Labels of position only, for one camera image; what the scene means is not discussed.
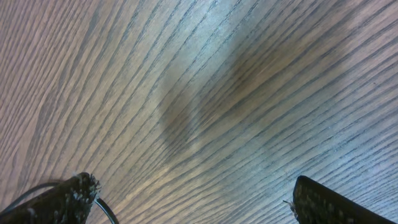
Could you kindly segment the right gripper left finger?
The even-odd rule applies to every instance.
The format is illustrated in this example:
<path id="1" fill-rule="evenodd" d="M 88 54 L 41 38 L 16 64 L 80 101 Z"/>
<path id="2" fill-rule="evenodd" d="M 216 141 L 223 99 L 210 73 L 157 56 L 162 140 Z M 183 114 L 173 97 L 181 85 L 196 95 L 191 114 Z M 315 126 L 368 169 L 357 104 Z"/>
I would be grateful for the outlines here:
<path id="1" fill-rule="evenodd" d="M 98 198 L 100 182 L 82 172 L 1 215 L 1 224 L 82 224 Z"/>

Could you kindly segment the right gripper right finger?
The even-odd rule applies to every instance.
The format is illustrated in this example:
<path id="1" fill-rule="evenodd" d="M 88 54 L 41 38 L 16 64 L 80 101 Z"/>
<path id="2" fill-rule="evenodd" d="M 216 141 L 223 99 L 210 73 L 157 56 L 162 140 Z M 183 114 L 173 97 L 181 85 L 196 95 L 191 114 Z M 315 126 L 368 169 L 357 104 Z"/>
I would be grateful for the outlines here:
<path id="1" fill-rule="evenodd" d="M 297 177 L 290 209 L 300 224 L 394 224 L 304 175 Z"/>

